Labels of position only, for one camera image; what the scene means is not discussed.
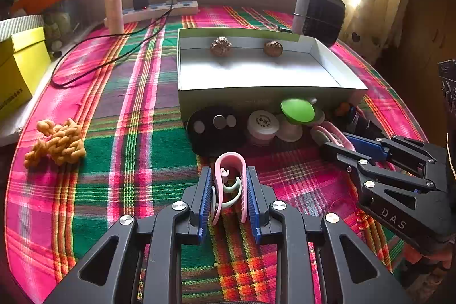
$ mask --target power strip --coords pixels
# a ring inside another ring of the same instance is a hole
[[[169,4],[157,3],[151,4],[146,9],[139,9],[137,11],[135,11],[134,9],[124,9],[122,11],[123,20],[124,23],[133,23],[142,20],[157,19],[162,14],[164,14],[169,8]],[[197,13],[197,1],[177,2],[173,5],[173,10],[171,11],[170,16],[188,16],[196,15]],[[104,19],[104,25],[108,27],[108,19]]]

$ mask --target white box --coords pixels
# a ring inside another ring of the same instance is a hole
[[[212,55],[215,38],[227,37],[227,57]],[[269,57],[264,43],[282,44],[280,57]],[[367,92],[363,82],[315,38],[243,28],[180,29],[177,45],[179,104],[182,120],[207,106],[223,104],[241,113],[280,112],[287,98],[317,99],[329,109],[341,102],[358,104]]]

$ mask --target cream tube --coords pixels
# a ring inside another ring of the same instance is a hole
[[[124,20],[122,15],[122,0],[104,0],[104,9],[108,19],[110,34],[123,34]]]

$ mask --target plaid tablecloth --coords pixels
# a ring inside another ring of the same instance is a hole
[[[271,11],[201,7],[195,16],[170,18],[164,30],[133,55],[110,64],[66,89],[48,86],[24,128],[7,192],[6,246],[11,271],[35,303],[41,303],[76,261],[123,214],[145,217],[180,199],[198,181],[200,158],[190,149],[177,99],[177,30],[195,27],[291,27],[292,16]],[[128,24],[126,32],[141,25]],[[58,71],[57,81],[128,51],[158,26],[130,37],[98,39],[77,48]],[[106,29],[92,32],[108,34]],[[425,138],[413,116],[382,77],[347,47],[332,47],[369,88],[360,107],[388,135]],[[36,142],[36,122],[83,126],[87,158],[58,168],[42,161],[24,169],[24,154]],[[301,211],[338,213],[393,271],[403,242],[355,205],[355,189],[345,172],[320,159],[305,131],[297,143],[274,140],[267,148],[241,151],[256,166],[263,184]],[[274,301],[276,251],[257,246],[248,223],[228,210],[209,229],[202,246],[182,251],[185,303]],[[316,291],[318,281],[314,280]]]

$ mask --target walnut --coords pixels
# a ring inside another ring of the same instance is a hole
[[[270,41],[264,43],[263,51],[268,56],[279,57],[283,52],[283,47],[279,42]]]
[[[231,50],[231,43],[225,37],[218,37],[211,44],[211,52],[214,56],[226,56]]]

